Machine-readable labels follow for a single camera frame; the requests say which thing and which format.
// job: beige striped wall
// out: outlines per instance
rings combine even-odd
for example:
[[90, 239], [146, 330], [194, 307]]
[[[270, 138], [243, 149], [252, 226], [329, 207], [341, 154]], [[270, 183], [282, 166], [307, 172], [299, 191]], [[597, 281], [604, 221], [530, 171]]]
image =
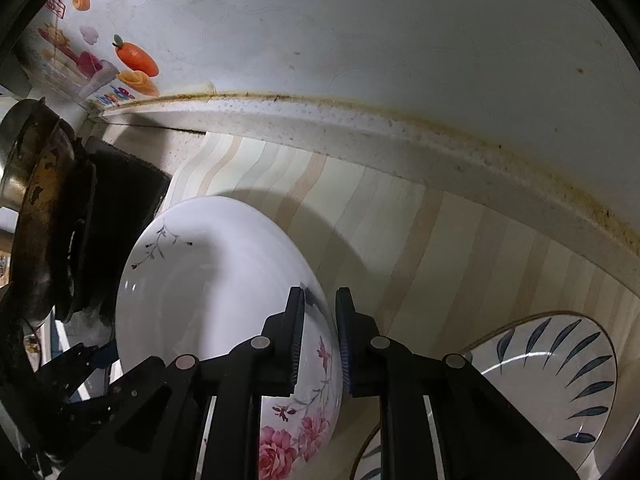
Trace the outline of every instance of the beige striped wall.
[[[440, 357], [506, 323], [549, 310], [595, 318], [621, 365], [640, 357], [640, 300], [548, 237], [464, 198], [386, 173], [261, 140], [207, 134], [164, 203], [204, 194], [242, 200], [300, 248], [330, 301], [356, 308], [413, 352]], [[347, 478], [376, 409], [351, 401], [321, 467]]]

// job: plate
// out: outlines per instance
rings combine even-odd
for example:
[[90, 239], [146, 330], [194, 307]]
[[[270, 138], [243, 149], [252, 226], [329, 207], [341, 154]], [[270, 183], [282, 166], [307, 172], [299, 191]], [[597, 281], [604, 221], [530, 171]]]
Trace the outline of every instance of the plate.
[[298, 383], [289, 398], [264, 397], [260, 478], [282, 480], [334, 429], [342, 368], [334, 322], [298, 248], [259, 211], [231, 198], [185, 200], [157, 216], [127, 260], [116, 303], [124, 372], [151, 355], [227, 354], [305, 289]]
[[[584, 316], [543, 314], [463, 354], [575, 470], [582, 465], [607, 422], [618, 380], [613, 345], [602, 327]], [[378, 430], [356, 459], [354, 480], [380, 478], [376, 442]]]

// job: pink flower painting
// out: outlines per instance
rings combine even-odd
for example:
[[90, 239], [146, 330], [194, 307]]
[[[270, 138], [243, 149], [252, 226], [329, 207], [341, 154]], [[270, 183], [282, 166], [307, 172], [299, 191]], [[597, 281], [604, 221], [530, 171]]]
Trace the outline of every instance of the pink flower painting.
[[326, 350], [320, 338], [316, 350], [322, 361], [324, 380], [319, 388], [313, 390], [310, 399], [290, 398], [286, 406], [276, 404], [271, 409], [283, 422], [290, 417], [299, 418], [294, 430], [298, 437], [292, 438], [286, 430], [274, 430], [271, 426], [263, 426], [260, 430], [260, 448], [258, 452], [259, 480], [284, 480], [289, 476], [291, 468], [308, 462], [318, 452], [329, 433], [329, 421], [325, 418], [329, 396], [329, 374], [331, 354]]
[[301, 421], [302, 428], [298, 437], [299, 453], [308, 462], [322, 446], [322, 441], [329, 429], [329, 422], [317, 412], [313, 417], [306, 416]]
[[329, 354], [329, 352], [326, 351], [326, 348], [324, 347], [324, 341], [322, 341], [322, 338], [320, 338], [320, 348], [317, 350], [317, 352], [318, 352], [318, 357], [322, 359], [322, 368], [324, 368], [324, 373], [326, 373], [326, 364], [329, 358], [331, 357], [331, 354]]
[[291, 435], [286, 430], [263, 427], [258, 449], [259, 480], [284, 480], [291, 472], [296, 455], [296, 450], [291, 447]]

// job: frying pan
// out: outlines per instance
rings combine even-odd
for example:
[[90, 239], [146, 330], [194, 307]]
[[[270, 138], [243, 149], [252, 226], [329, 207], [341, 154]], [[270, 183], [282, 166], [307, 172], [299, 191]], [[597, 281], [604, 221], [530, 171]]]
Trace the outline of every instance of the frying pan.
[[20, 207], [9, 270], [11, 287], [4, 312], [30, 330], [40, 326], [53, 306], [67, 308], [72, 291], [67, 275], [71, 225], [60, 222], [65, 182], [78, 158], [73, 130], [58, 121], [44, 142]]

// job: white bowl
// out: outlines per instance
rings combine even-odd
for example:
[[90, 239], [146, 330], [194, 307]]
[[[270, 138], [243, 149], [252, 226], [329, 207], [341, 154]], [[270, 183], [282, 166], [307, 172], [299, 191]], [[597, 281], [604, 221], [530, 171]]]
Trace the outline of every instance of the white bowl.
[[149, 356], [169, 364], [227, 354], [306, 289], [298, 383], [262, 401], [260, 477], [282, 480], [334, 430], [342, 394], [337, 332], [318, 280], [287, 235], [254, 208], [205, 196], [160, 214], [129, 255], [116, 304], [124, 372]]

